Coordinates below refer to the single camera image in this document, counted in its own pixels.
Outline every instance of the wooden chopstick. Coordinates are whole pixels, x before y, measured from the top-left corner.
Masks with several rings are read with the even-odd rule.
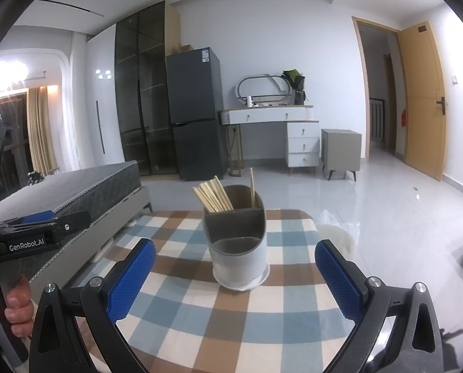
[[[205,199],[201,193],[198,191],[197,188],[193,187],[193,192],[194,194],[198,197],[198,200],[200,200],[200,202],[202,203],[202,205],[206,208],[206,210],[209,212],[209,213],[215,213],[215,210],[212,209],[212,207],[210,206],[210,204],[207,202],[207,199]]]
[[[209,197],[207,194],[206,190],[202,188],[201,185],[197,187],[197,191],[201,194],[201,196],[207,201],[207,204],[210,206],[210,208],[214,212],[219,212],[220,210],[218,209],[217,205],[214,203],[214,201]]]
[[[250,207],[256,207],[256,189],[254,187],[254,170],[250,168]]]
[[[203,182],[200,185],[202,189],[206,192],[207,196],[211,199],[211,202],[215,205],[215,208],[218,212],[224,212],[225,208],[221,205],[219,199],[216,197],[214,192],[212,191],[211,187],[208,185],[207,182]]]
[[[219,186],[217,185],[216,181],[211,179],[209,181],[209,185],[211,186],[212,190],[216,194],[216,197],[219,199],[221,206],[225,210],[232,210],[229,206],[228,203],[226,202],[226,199],[223,197],[222,192],[220,191]]]
[[[228,197],[225,188],[223,188],[223,185],[221,185],[220,179],[216,175],[214,176],[214,181],[216,186],[218,187],[218,190],[221,192],[222,197],[225,199],[225,203],[228,207],[228,210],[233,210],[233,205],[231,204],[230,198]]]

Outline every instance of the bed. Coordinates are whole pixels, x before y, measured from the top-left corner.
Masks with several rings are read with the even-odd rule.
[[[52,210],[57,216],[86,210],[90,228],[64,239],[61,249],[22,260],[34,299],[46,284],[66,283],[131,218],[150,204],[135,161],[46,177],[0,202],[0,222]]]

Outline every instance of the cabinet handle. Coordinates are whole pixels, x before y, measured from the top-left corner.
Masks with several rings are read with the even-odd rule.
[[[99,122],[99,132],[100,132],[100,141],[102,143],[102,151],[105,154],[105,146],[104,146],[104,137],[102,136],[102,127],[100,125],[100,112],[99,112],[99,102],[96,102],[96,119]]]

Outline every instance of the plastic bag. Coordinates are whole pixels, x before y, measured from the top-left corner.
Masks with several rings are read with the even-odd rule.
[[[339,223],[336,217],[325,209],[319,215],[316,229],[320,239],[329,239],[345,259],[353,258],[359,240],[359,222]]]

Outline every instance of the gray refrigerator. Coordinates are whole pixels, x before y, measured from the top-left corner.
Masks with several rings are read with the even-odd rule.
[[[210,48],[166,58],[169,114],[180,178],[223,178],[225,128],[220,61]]]

